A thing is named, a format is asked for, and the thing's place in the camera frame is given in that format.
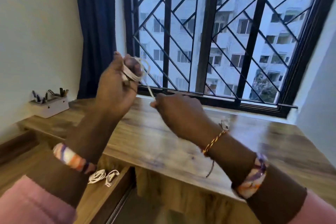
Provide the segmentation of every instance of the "desk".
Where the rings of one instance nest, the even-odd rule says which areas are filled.
[[[75,100],[70,109],[48,119],[32,116],[22,128],[59,140],[66,139],[94,103]],[[150,100],[137,98],[119,122],[104,154],[136,167],[138,194],[160,200],[168,208],[200,215],[209,223],[258,223],[245,202],[231,191],[231,182],[197,146],[179,139],[164,124]],[[336,170],[294,125],[206,110],[212,120],[230,118],[230,134],[303,186],[336,207]]]

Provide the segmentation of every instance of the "apartment building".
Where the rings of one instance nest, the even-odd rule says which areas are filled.
[[[147,18],[159,1],[144,0],[141,3],[139,7],[140,24]],[[190,76],[190,91],[194,91],[205,0],[184,0],[182,3],[181,1],[172,0],[174,14],[171,14],[169,56],[178,68],[169,62],[169,79],[179,90],[188,90],[188,83],[185,78],[189,79]],[[247,45],[252,25],[246,15],[241,12],[245,11],[248,17],[253,19],[256,1],[229,0],[225,5],[222,5],[225,1],[227,0],[217,0],[218,11],[213,25],[214,38],[209,57],[209,62],[216,71],[211,66],[208,67],[206,82],[209,88],[205,88],[205,94],[213,95],[211,92],[213,91],[217,96],[232,97],[234,95],[233,92],[237,90],[239,72],[244,60],[244,48]],[[258,94],[265,97],[266,102],[275,102],[277,91],[274,86],[278,89],[282,87],[288,70],[287,66],[290,65],[297,44],[295,38],[299,38],[300,32],[305,25],[305,10],[309,8],[312,0],[268,1],[275,8],[278,15],[274,13],[271,7],[265,7],[260,25],[260,31],[263,35],[259,34],[257,37],[253,51],[255,62],[253,60],[251,62],[247,81],[250,85],[253,85]],[[165,5],[162,2],[154,12],[154,16],[158,18],[162,25],[164,25],[164,9]],[[159,45],[163,48],[164,29],[154,16],[145,24],[149,32],[142,28],[139,37],[142,46],[162,69],[164,53]],[[184,23],[187,20],[188,22],[182,26],[180,22]],[[223,29],[229,22],[229,28]],[[162,86],[163,74],[157,65],[147,57],[143,48],[141,48],[141,57],[148,61],[150,74]],[[268,82],[267,77],[261,72],[260,68],[263,69],[272,83]],[[262,79],[262,85],[257,85],[258,78]],[[144,80],[150,86],[156,86],[151,78],[146,77]],[[266,95],[263,96],[264,89],[267,89],[267,92],[265,91]],[[245,86],[243,98],[257,100],[248,84]]]

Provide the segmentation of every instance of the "wooden tabletop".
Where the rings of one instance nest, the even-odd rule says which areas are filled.
[[[32,116],[19,122],[25,128],[65,139],[93,104],[94,99],[75,100],[70,109],[48,119]],[[119,122],[104,154],[133,166],[236,198],[231,182],[197,146],[179,139],[164,124],[150,100],[137,98]],[[230,118],[230,133],[253,151],[266,154],[270,162],[336,207],[336,170],[326,157],[294,125],[206,110],[216,122]]]

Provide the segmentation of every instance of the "white building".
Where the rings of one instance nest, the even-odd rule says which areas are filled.
[[[180,3],[181,0],[172,0],[172,10]],[[226,0],[218,0],[218,6]],[[214,34],[230,22],[234,17],[236,17],[246,6],[251,3],[253,0],[230,0],[225,4],[217,13],[215,17],[214,24]],[[273,7],[277,7],[283,0],[268,0]],[[144,0],[139,7],[139,23],[141,24],[148,14],[154,9],[159,0]],[[179,18],[181,22],[185,22],[193,13],[196,11],[196,2],[197,0],[185,0],[180,7],[175,11],[175,15]],[[279,5],[276,8],[278,14],[285,22],[289,22],[291,19],[296,17],[298,14],[303,12],[311,5],[312,0],[287,0],[283,4]],[[256,1],[250,5],[245,11],[246,13],[253,18],[255,10]],[[157,10],[154,12],[154,15],[160,19],[161,23],[164,24],[164,9],[165,5],[162,2]],[[201,41],[201,32],[203,26],[203,17],[205,9],[205,0],[198,0],[197,5],[197,17],[193,17],[185,27],[189,30],[191,35],[193,34],[194,24],[195,24],[195,41],[194,41],[194,50],[192,57],[192,66],[187,58],[181,53],[181,50],[170,40],[170,58],[178,66],[181,72],[185,75],[186,78],[190,80],[190,91],[195,91],[195,81],[199,60],[199,49]],[[304,25],[307,12],[298,16],[293,22],[288,24],[290,30],[294,33],[296,37],[299,36],[301,28]],[[156,41],[163,48],[164,43],[164,30],[159,25],[154,17],[151,17],[146,23],[145,27],[153,35]],[[229,28],[236,35],[238,40],[243,44],[244,47],[247,45],[249,38],[249,31],[251,24],[245,15],[240,14],[233,22],[230,23]],[[292,35],[288,32],[285,26],[279,21],[279,18],[273,13],[273,11],[266,5],[260,25],[261,32],[267,37],[268,41],[272,44],[274,49],[281,55],[282,59],[286,64],[290,64],[296,41]],[[178,20],[173,14],[171,14],[171,35],[178,45],[183,49],[183,51],[191,58],[191,51],[193,47],[193,41],[190,35],[186,30],[181,26]],[[210,58],[209,61],[216,68],[217,72],[225,80],[225,82],[231,87],[233,91],[237,90],[237,85],[239,81],[239,73],[230,63],[230,61],[222,54],[218,46],[225,52],[227,57],[231,62],[237,67],[240,71],[243,58],[244,58],[244,49],[238,43],[238,41],[233,37],[229,30],[222,30],[216,37],[215,43],[211,44]],[[151,54],[155,59],[156,63],[163,69],[163,52],[152,39],[152,37],[145,31],[141,29],[140,31],[140,42],[146,48],[146,50]],[[150,64],[150,73],[157,80],[157,82],[162,86],[163,75],[157,66],[146,57],[145,52],[141,48],[141,56],[146,58]],[[274,54],[274,51],[265,43],[264,38],[261,35],[258,35],[254,52],[254,60],[263,68],[265,73],[273,81],[273,83],[281,89],[284,77],[287,73],[287,68],[283,62]],[[254,79],[256,77],[258,66],[251,61],[249,73],[248,73],[248,82],[250,85],[253,85]],[[188,90],[188,83],[179,73],[179,71],[174,67],[174,65],[169,63],[169,78],[175,84],[179,90]],[[146,78],[146,81],[151,86],[156,86],[156,84],[149,78]],[[224,84],[219,75],[213,71],[211,67],[208,68],[207,73],[207,84],[215,92],[217,96],[233,96],[232,92]],[[211,95],[211,92],[206,89],[205,94]],[[243,98],[250,99],[251,97],[251,88],[246,84]]]

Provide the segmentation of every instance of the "pink sleeve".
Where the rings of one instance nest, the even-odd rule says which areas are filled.
[[[45,191],[27,176],[19,179],[0,198],[2,224],[68,224],[75,218],[76,210],[71,205]]]
[[[308,191],[298,214],[288,224],[336,223],[336,210],[312,191]]]

